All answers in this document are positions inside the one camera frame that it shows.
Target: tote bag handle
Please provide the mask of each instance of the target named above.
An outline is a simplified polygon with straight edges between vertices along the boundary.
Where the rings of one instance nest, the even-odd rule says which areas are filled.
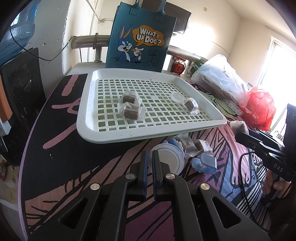
[[[140,0],[136,0],[135,4],[132,6],[130,10],[130,14],[137,15],[140,8]]]
[[[165,12],[164,12],[165,4],[166,4],[166,0],[162,0],[155,17],[156,21],[160,21],[160,22],[163,21],[163,17],[165,16]]]

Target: television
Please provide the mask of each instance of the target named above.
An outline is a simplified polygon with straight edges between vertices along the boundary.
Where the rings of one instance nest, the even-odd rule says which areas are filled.
[[[143,0],[142,8],[157,12],[160,3],[161,0]],[[187,10],[180,8],[169,2],[165,4],[164,11],[166,15],[170,15],[177,18],[174,33],[183,34],[188,27],[191,12],[188,12]]]

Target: cartoon rabbit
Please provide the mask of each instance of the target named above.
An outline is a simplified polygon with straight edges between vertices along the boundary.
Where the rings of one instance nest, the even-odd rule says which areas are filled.
[[[119,56],[119,61],[128,61],[128,62],[136,63],[137,61],[140,61],[140,59],[141,59],[141,51],[143,50],[143,48],[142,49],[138,49],[138,48],[131,49],[132,44],[125,40],[125,38],[131,32],[132,26],[133,25],[131,24],[130,27],[126,31],[124,31],[125,25],[124,25],[124,22],[122,23],[121,31],[118,35],[119,47],[117,48],[117,50],[122,52],[121,55]],[[133,51],[133,54],[134,54],[132,59],[128,54],[128,51],[130,49],[131,49],[131,51]]]

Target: red plastic bag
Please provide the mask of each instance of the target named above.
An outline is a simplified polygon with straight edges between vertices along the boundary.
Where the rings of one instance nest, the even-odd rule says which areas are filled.
[[[246,108],[241,108],[241,116],[252,128],[269,131],[272,119],[276,113],[272,96],[258,86],[249,91],[250,98]]]

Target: table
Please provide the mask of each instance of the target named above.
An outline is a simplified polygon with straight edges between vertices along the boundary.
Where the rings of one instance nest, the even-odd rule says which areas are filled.
[[[94,182],[112,183],[129,172],[130,166],[140,161],[142,150],[150,151],[170,137],[131,142],[93,144],[82,139],[76,130],[80,98],[88,73],[98,64],[81,63],[64,77],[40,112],[25,146],[19,175],[19,213],[27,238],[76,195]],[[202,92],[229,120],[237,119],[234,112],[221,100]],[[239,183],[239,158],[248,149],[234,140],[230,125],[190,133],[192,139],[204,139],[213,148],[217,172],[196,172],[185,162],[180,174],[187,182],[207,182],[250,216]],[[269,228],[267,210],[260,204],[260,182],[265,169],[256,155],[243,158],[243,181],[252,210],[257,220]],[[153,198],[152,175],[148,171],[146,202],[130,202],[125,240],[174,240],[170,202],[157,203]]]

